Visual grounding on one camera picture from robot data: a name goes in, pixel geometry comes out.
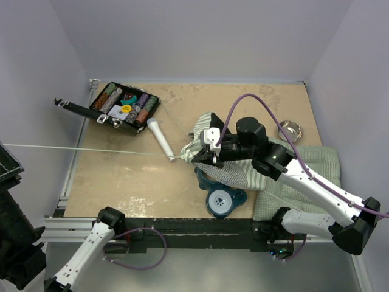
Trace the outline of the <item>green striped pet tent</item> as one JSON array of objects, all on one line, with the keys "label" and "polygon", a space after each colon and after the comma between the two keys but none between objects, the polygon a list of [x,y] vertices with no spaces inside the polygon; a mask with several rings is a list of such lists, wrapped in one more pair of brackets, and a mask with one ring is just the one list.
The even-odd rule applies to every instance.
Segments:
[{"label": "green striped pet tent", "polygon": [[[211,127],[222,129],[224,122],[215,114],[207,112],[202,114],[190,132],[192,141],[184,146],[179,157],[188,164],[202,149],[200,133]],[[237,189],[263,190],[266,177],[259,174],[251,165],[251,160],[225,162],[222,168],[207,164],[195,164],[205,174],[219,183]]]}]

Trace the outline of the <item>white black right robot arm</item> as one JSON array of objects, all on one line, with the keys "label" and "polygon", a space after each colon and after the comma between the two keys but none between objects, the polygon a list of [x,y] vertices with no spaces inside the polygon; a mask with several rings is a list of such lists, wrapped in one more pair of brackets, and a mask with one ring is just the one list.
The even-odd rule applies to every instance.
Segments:
[{"label": "white black right robot arm", "polygon": [[259,174],[295,189],[325,210],[325,214],[315,214],[280,208],[270,221],[274,237],[316,235],[330,238],[349,254],[362,254],[379,221],[377,199],[355,196],[324,179],[295,152],[270,141],[265,126],[254,117],[237,121],[235,134],[223,135],[212,127],[202,130],[199,140],[202,149],[194,163],[222,168],[230,161],[249,159]]}]

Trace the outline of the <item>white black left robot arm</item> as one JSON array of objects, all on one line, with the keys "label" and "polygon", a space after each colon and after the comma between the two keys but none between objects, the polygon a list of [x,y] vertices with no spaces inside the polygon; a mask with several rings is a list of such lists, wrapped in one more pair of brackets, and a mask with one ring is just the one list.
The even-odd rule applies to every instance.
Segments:
[{"label": "white black left robot arm", "polygon": [[[47,218],[33,227],[9,190],[21,182],[23,167],[1,146],[1,285],[6,291],[75,291],[81,275],[113,238],[125,234],[125,216],[111,207],[96,219]],[[50,279],[44,278],[44,245],[79,242],[71,259]]]}]

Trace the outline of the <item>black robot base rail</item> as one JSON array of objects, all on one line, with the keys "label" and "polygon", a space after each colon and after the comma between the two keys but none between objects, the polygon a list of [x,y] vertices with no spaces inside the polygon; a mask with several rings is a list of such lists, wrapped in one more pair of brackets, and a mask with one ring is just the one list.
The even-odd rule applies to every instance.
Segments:
[{"label": "black robot base rail", "polygon": [[126,243],[130,253],[162,248],[163,235],[170,249],[248,249],[268,252],[268,245],[287,244],[303,236],[273,228],[268,221],[211,218],[126,218],[122,232],[114,240]]}]

